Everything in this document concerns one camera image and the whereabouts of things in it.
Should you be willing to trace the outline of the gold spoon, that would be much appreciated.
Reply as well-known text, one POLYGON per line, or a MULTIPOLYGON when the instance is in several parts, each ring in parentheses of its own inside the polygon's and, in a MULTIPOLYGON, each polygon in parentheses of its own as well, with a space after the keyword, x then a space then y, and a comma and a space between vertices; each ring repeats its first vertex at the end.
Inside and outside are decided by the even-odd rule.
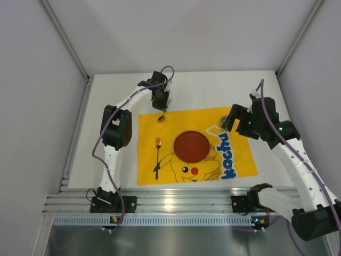
POLYGON ((158 117, 157 119, 158 122, 163 122, 165 120, 165 113, 166 112, 164 111, 163 114, 160 117, 158 117))

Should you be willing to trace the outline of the yellow Pikachu placemat cloth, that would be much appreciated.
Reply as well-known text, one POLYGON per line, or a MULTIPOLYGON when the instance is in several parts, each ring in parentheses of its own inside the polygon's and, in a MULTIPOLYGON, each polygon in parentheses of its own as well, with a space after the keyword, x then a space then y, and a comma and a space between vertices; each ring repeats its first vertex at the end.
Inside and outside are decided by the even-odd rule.
POLYGON ((158 114, 140 115, 137 143, 138 185, 162 185, 230 180, 258 174, 248 139, 220 127, 230 107, 173 111, 158 122, 158 114), (174 141, 185 131, 198 131, 210 144, 209 154, 197 163, 186 163, 174 153, 174 141), (161 138, 158 180, 156 138, 161 138))

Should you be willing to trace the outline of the gold fork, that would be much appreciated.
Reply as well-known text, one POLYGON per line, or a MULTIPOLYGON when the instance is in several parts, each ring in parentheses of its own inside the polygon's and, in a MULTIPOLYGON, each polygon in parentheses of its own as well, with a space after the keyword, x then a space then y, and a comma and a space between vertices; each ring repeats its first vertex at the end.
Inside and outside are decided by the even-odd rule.
POLYGON ((157 164, 155 168, 155 178, 158 180, 158 170, 159 170, 159 149, 161 148, 161 138, 156 138, 156 148, 157 148, 157 164))

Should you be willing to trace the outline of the red round plate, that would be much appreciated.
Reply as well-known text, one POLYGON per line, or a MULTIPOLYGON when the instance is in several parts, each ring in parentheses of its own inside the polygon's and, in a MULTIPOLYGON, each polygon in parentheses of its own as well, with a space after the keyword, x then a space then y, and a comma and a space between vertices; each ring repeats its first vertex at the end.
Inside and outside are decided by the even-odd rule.
POLYGON ((186 163, 197 163, 209 154, 210 144, 205 135, 198 131, 185 131, 174 141, 174 153, 186 163))

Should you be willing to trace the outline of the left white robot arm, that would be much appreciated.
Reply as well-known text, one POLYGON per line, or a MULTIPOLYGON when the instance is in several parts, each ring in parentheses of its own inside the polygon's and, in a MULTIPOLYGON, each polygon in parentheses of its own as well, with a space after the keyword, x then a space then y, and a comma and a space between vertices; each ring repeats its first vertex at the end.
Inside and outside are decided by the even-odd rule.
POLYGON ((105 196, 120 193, 120 164, 124 147, 132 138, 133 113, 147 103, 151 103, 156 110, 166 112, 170 93, 168 83, 171 80, 161 71, 154 71, 151 78, 140 81, 122 102, 104 108, 100 135, 92 150, 92 156, 103 164, 99 196, 102 193, 105 196))

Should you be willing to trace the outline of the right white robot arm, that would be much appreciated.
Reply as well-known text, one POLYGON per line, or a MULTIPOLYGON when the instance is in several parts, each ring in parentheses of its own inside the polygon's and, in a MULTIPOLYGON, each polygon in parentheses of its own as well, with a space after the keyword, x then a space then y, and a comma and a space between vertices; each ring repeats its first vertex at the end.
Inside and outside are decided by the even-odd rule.
POLYGON ((268 208, 280 214, 304 241, 340 231, 340 200, 328 187, 321 186, 322 179, 307 156, 294 124, 279 119, 274 99, 254 94, 250 98, 250 107, 232 105, 229 114, 221 118, 221 128, 265 141, 289 174, 301 199, 293 200, 272 185, 262 183, 247 192, 251 207, 268 208))

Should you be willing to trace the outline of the left aluminium frame post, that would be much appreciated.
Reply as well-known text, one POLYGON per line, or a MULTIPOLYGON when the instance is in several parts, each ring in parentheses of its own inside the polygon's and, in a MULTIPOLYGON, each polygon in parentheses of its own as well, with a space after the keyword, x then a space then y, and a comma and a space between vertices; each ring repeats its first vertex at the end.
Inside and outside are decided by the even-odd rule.
POLYGON ((89 80, 90 76, 88 72, 86 71, 84 65, 82 64, 74 46, 72 45, 72 42, 70 41, 67 33, 65 32, 59 18, 57 17, 56 13, 54 12, 51 4, 47 0, 38 0, 38 3, 46 13, 49 21, 52 23, 56 33, 58 34, 60 40, 64 44, 67 52, 69 53, 70 57, 72 58, 74 64, 78 68, 80 74, 84 78, 84 80, 89 80))

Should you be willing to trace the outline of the aluminium frame post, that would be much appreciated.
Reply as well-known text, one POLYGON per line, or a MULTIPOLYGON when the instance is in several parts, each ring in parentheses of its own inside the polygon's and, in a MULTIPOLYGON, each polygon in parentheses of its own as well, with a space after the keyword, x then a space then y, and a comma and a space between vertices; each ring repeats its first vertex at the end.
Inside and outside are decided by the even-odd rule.
POLYGON ((89 80, 90 76, 88 72, 86 71, 84 65, 82 64, 74 46, 72 45, 72 42, 70 41, 67 33, 65 32, 59 18, 57 17, 56 13, 54 12, 51 4, 47 0, 38 0, 38 3, 46 13, 49 21, 52 23, 56 33, 58 34, 60 40, 64 44, 67 52, 69 53, 70 57, 72 58, 74 64, 78 68, 80 74, 84 78, 84 80, 89 80))
POLYGON ((290 63, 296 51, 298 50, 300 44, 302 43, 310 27, 313 25, 316 17, 323 8, 325 2, 326 2, 325 0, 317 0, 314 2, 307 17, 304 19, 304 22, 300 27, 297 35, 295 36, 293 42, 291 43, 289 50, 286 52, 283 60, 281 61, 279 68, 275 72, 277 79, 281 77, 281 75, 287 68, 288 64, 290 63))

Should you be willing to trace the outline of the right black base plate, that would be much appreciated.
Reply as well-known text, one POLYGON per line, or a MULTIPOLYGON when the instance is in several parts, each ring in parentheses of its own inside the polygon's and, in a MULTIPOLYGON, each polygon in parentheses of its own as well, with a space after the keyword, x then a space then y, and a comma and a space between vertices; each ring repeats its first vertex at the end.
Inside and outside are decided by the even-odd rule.
POLYGON ((231 205, 233 213, 240 215, 247 215, 255 212, 253 204, 249 200, 248 196, 231 196, 231 205))

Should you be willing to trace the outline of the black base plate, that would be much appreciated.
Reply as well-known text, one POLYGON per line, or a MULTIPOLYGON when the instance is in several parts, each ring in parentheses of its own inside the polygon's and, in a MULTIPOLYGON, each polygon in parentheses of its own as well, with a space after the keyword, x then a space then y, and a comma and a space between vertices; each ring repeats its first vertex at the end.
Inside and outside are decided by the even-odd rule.
POLYGON ((247 215, 255 212, 253 204, 249 200, 248 196, 231 196, 231 205, 233 213, 240 215, 247 215))
POLYGON ((137 207, 136 196, 124 196, 123 202, 120 197, 114 198, 113 202, 103 200, 99 197, 92 197, 90 212, 91 213, 135 213, 137 207))

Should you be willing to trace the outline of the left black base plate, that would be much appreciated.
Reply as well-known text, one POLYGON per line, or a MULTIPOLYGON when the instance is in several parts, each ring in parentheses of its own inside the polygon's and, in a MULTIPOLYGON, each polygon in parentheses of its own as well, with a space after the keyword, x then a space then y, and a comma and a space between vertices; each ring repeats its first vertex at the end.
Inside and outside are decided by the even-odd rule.
POLYGON ((92 197, 90 212, 91 213, 135 213, 137 207, 136 196, 124 196, 123 202, 120 197, 114 198, 113 202, 103 200, 99 197, 92 197))

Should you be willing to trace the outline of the right aluminium frame post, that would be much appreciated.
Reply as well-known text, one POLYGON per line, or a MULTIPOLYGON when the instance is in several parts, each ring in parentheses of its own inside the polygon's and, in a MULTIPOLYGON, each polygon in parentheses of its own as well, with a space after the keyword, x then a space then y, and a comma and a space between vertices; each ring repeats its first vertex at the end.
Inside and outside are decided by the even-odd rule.
POLYGON ((310 27, 313 25, 316 17, 323 8, 325 2, 326 2, 325 0, 317 0, 314 2, 307 17, 304 19, 304 22, 300 27, 297 35, 295 36, 293 42, 291 43, 289 50, 286 52, 283 60, 281 61, 279 68, 275 72, 277 79, 281 77, 281 75, 287 68, 288 64, 290 63, 296 51, 298 50, 300 44, 302 43, 310 27))

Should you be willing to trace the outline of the aluminium mounting rail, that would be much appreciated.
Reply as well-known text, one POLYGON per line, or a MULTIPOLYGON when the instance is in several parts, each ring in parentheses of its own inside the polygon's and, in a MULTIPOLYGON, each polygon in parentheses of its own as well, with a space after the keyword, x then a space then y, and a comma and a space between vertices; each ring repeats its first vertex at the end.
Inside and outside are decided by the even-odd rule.
MULTIPOLYGON (((137 214, 221 214, 232 212, 232 196, 247 194, 247 188, 231 189, 132 189, 124 196, 137 197, 137 214)), ((93 192, 85 189, 61 191, 47 196, 45 214, 86 214, 93 192)))

